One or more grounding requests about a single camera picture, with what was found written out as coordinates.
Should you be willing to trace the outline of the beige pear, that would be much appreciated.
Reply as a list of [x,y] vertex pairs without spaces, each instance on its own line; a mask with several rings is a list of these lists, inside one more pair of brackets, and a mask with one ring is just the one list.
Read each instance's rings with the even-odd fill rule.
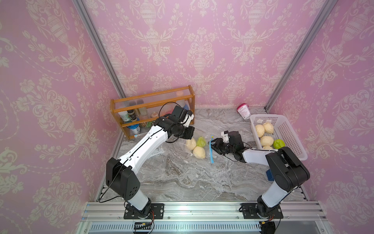
[[265,122],[263,124],[264,130],[268,134],[273,134],[274,133],[274,126],[270,122]]
[[265,127],[262,124],[258,124],[255,126],[256,133],[259,138],[263,137],[265,134]]
[[260,139],[261,146],[272,146],[274,143],[274,139],[272,136],[262,136]]

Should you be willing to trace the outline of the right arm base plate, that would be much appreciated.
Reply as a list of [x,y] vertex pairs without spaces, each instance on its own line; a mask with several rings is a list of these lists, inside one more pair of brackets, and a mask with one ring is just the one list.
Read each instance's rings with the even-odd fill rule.
[[241,203],[239,212],[244,219],[283,219],[283,213],[280,205],[273,208],[267,207],[262,203]]

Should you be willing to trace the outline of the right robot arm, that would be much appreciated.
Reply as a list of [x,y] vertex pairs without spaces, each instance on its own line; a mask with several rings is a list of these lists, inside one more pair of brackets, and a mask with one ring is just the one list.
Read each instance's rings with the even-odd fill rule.
[[257,199],[255,208],[260,218],[273,218],[280,211],[281,201],[310,179],[308,169],[286,146],[277,150],[254,149],[242,141],[238,131],[222,132],[222,136],[211,140],[209,146],[219,155],[232,154],[238,162],[269,167],[274,181]]

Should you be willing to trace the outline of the clear zip-top bag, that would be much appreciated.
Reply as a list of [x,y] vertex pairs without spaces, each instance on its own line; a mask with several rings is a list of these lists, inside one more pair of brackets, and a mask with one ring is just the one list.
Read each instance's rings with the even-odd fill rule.
[[213,145],[217,140],[218,138],[214,138],[213,136],[199,136],[198,138],[193,137],[192,139],[184,140],[182,143],[190,156],[198,160],[208,159],[213,164],[216,158],[213,155]]

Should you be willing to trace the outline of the green pear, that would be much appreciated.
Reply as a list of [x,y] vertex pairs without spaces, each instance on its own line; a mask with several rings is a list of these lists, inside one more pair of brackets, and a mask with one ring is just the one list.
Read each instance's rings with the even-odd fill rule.
[[273,142],[273,148],[274,149],[280,149],[282,147],[285,147],[285,142],[281,139],[277,139]]
[[206,139],[203,136],[199,137],[196,141],[196,146],[204,148],[206,146]]

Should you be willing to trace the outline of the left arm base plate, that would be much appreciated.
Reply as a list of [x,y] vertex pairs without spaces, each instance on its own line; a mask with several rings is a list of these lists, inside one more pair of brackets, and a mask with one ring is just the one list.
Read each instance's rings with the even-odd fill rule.
[[163,219],[164,217],[164,203],[150,203],[143,210],[138,210],[128,203],[125,203],[124,207],[124,219]]

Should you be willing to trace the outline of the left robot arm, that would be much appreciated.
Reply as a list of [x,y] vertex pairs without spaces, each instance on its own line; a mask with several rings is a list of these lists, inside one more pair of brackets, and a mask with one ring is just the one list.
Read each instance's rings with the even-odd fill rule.
[[151,214],[152,202],[140,190],[137,174],[152,153],[170,137],[192,139],[194,127],[190,123],[193,119],[191,110],[177,105],[171,114],[157,118],[147,134],[126,154],[107,161],[105,183],[125,200],[129,213],[139,218]]

